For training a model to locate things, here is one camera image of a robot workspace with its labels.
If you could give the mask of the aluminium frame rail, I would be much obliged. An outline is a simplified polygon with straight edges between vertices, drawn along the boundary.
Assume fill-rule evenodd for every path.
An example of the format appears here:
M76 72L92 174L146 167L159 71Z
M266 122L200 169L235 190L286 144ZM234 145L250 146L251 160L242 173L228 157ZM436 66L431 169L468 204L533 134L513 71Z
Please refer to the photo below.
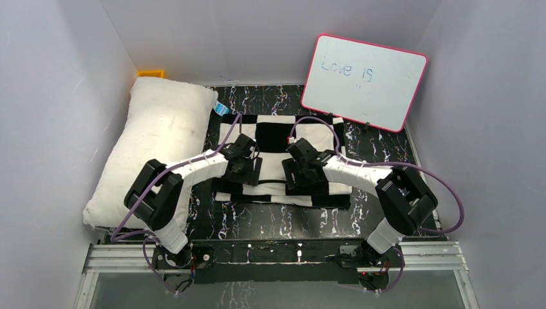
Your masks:
M455 276L465 308L477 308L468 267L456 241L409 241L374 264L357 261L354 239L198 240L193 249L197 282L336 281L360 283L378 275L371 290L385 291L399 274L411 271L448 271ZM92 245L84 263L77 308L90 308L101 274L191 273L190 263L171 266L152 245Z

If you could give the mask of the yellow plastic bin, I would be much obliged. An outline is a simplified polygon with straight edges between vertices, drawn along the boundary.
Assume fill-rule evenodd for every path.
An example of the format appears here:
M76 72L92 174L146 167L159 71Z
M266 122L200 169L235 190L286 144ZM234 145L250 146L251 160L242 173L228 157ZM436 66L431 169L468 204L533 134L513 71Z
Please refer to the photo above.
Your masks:
M137 75L139 77L156 77L156 78L165 78L165 71L164 70L143 70L138 71Z

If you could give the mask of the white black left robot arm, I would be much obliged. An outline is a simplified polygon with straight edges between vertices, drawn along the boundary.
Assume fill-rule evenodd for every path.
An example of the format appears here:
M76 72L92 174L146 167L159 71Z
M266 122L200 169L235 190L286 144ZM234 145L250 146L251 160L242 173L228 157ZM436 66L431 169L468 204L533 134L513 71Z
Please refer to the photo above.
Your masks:
M175 267L186 267L193 257L191 242L175 219L182 191L211 178L256 186L262 165L257 147L257 141L239 134L232 143L171 165L156 159L145 163L124 205L145 223L160 252Z

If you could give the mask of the black white checkered pillowcase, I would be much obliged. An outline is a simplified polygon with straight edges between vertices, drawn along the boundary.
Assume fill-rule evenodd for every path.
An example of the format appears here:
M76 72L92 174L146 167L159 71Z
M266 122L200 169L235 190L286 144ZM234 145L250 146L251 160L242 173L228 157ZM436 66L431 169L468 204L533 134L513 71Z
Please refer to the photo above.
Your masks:
M287 189L282 160L290 158L288 138L305 138L318 151L333 150L335 142L344 144L344 121L339 117L244 115L244 135L254 139L262 160L258 184L251 186L221 178L212 180L216 201L278 203L300 207L349 209L352 187L340 183L317 183L308 189Z

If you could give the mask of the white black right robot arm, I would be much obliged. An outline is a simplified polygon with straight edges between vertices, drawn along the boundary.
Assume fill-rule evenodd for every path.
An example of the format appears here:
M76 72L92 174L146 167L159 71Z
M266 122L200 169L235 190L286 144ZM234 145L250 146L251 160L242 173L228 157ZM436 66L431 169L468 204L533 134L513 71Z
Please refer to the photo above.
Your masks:
M379 200L384 218L360 245L340 247L334 258L341 267L380 266L388 251L414 235L438 205L437 197L412 167L349 161L331 150L318 151L304 138L290 138L287 151L291 157L282 166L288 189L340 184Z

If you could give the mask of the white pillow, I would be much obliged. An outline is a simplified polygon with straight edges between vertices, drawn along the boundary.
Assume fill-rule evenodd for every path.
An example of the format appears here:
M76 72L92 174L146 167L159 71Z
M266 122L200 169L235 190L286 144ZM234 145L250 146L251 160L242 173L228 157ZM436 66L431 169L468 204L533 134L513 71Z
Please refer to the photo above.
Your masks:
M124 130L83 210L92 227L116 228L128 213L124 198L144 164L202 154L218 93L197 84L139 77L131 88Z

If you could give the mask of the pink framed whiteboard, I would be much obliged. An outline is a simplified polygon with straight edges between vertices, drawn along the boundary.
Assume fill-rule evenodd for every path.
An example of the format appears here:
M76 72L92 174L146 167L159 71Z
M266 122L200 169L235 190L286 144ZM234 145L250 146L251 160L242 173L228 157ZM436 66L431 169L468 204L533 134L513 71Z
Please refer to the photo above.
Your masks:
M427 65L428 57L422 53L322 34L301 105L398 133Z

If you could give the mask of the blue white pillow tag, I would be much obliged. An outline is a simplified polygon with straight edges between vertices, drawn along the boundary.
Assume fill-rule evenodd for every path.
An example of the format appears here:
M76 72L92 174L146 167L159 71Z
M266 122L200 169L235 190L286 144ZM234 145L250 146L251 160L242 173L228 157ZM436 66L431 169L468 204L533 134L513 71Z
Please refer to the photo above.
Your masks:
M223 117L225 115L228 115L231 113L230 108L228 108L226 105L222 104L219 101L216 101L213 105L213 111L219 115L220 117Z

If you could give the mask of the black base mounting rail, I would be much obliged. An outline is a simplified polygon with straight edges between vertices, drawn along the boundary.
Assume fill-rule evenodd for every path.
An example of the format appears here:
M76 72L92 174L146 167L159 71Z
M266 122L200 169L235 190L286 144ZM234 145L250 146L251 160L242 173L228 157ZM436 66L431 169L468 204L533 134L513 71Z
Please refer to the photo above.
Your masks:
M388 271L403 265L400 246L391 248L385 260L375 266L345 268L334 258L341 246L358 246L363 241L359 238L198 239L191 243L192 258L184 267L176 267L158 247L151 261L156 270L165 274L193 275L196 284L334 281L384 288L390 280Z

